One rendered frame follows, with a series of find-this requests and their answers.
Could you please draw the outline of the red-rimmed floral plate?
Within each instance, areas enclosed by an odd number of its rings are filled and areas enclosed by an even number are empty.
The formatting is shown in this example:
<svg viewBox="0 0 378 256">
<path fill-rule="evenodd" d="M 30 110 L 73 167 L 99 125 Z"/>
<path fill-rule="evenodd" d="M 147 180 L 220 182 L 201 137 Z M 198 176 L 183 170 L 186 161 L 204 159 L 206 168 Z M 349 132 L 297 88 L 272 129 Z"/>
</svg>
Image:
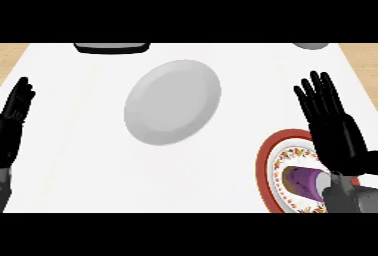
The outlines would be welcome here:
<svg viewBox="0 0 378 256">
<path fill-rule="evenodd" d="M 325 203 L 296 195 L 284 187 L 282 174 L 288 167 L 310 171 L 316 197 L 331 185 L 331 172 L 322 165 L 310 132 L 281 130 L 266 139 L 256 160 L 256 178 L 266 207 L 274 213 L 327 213 Z"/>
</svg>

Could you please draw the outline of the purple can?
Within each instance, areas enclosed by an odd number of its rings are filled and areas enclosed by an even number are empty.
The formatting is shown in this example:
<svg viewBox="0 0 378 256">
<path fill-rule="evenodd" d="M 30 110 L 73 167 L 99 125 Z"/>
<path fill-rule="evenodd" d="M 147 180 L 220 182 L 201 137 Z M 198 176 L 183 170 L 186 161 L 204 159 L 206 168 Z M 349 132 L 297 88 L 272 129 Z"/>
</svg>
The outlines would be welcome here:
<svg viewBox="0 0 378 256">
<path fill-rule="evenodd" d="M 331 186 L 331 175 L 321 169 L 288 166 L 282 172 L 287 191 L 297 196 L 324 201 L 324 190 Z"/>
</svg>

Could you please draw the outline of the grey round object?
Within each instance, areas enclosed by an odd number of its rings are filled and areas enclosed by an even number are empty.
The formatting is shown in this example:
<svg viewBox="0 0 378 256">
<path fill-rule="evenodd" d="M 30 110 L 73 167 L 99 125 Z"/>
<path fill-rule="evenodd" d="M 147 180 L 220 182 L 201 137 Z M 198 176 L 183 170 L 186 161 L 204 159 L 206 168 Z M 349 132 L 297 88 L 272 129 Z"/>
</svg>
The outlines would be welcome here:
<svg viewBox="0 0 378 256">
<path fill-rule="evenodd" d="M 297 47 L 308 50 L 319 50 L 324 49 L 330 43 L 294 43 Z"/>
</svg>

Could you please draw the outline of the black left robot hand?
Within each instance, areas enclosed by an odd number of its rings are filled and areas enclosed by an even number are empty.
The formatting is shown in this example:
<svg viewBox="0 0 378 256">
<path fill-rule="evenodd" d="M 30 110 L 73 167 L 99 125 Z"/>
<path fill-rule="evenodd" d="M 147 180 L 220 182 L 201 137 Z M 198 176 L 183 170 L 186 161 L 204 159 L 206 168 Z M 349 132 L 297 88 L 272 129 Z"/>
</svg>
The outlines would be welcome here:
<svg viewBox="0 0 378 256">
<path fill-rule="evenodd" d="M 33 85 L 28 78 L 23 77 L 0 112 L 0 168 L 9 168 L 18 156 L 23 127 L 34 96 Z"/>
</svg>

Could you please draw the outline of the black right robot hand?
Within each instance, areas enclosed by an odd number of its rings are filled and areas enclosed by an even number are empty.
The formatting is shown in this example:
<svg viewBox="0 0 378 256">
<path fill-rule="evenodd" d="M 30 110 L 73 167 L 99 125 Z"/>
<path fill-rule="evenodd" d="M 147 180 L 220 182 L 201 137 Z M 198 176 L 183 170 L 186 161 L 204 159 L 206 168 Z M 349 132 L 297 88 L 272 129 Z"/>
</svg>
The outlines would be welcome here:
<svg viewBox="0 0 378 256">
<path fill-rule="evenodd" d="M 370 151 L 353 117 L 346 113 L 327 72 L 310 72 L 310 79 L 294 87 L 309 122 L 319 160 L 334 174 L 378 175 L 378 150 Z"/>
</svg>

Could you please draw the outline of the plain grey plate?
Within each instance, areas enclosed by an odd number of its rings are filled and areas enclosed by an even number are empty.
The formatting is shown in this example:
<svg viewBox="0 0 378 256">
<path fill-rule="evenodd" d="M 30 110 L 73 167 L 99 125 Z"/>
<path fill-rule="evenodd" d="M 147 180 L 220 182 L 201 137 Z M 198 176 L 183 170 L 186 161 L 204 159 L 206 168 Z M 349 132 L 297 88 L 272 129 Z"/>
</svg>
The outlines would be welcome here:
<svg viewBox="0 0 378 256">
<path fill-rule="evenodd" d="M 204 63 L 176 60 L 160 65 L 144 75 L 127 97 L 130 134 L 150 145 L 181 142 L 209 123 L 220 97 L 220 79 Z"/>
</svg>

